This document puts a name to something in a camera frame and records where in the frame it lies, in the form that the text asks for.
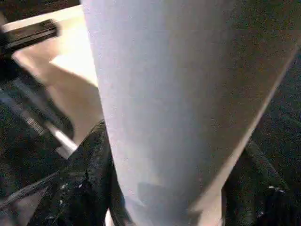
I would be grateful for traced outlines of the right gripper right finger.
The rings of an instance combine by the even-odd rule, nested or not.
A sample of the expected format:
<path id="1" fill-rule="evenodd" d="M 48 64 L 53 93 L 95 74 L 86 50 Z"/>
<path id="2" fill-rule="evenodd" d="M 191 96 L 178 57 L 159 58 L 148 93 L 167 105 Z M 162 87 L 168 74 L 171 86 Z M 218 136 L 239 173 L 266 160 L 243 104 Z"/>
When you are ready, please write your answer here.
<path id="1" fill-rule="evenodd" d="M 301 203 L 249 140 L 222 190 L 225 226 L 299 226 Z"/>

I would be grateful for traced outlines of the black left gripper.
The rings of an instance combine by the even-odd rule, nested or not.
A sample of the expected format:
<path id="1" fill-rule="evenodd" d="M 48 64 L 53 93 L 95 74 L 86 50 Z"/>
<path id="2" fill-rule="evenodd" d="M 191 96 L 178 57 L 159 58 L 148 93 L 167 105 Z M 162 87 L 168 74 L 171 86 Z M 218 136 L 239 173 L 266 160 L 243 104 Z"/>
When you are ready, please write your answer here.
<path id="1" fill-rule="evenodd" d="M 54 126 L 73 139 L 71 120 L 57 107 L 46 87 L 12 58 L 0 60 L 0 148 L 59 145 L 49 131 Z"/>

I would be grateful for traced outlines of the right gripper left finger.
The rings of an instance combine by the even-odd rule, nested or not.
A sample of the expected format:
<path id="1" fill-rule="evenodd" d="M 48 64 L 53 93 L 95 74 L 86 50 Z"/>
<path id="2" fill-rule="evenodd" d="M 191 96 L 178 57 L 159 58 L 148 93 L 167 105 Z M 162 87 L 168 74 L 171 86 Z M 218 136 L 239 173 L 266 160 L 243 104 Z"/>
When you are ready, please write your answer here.
<path id="1" fill-rule="evenodd" d="M 49 182 L 28 225 L 104 226 L 115 178 L 107 129 L 101 120 Z"/>

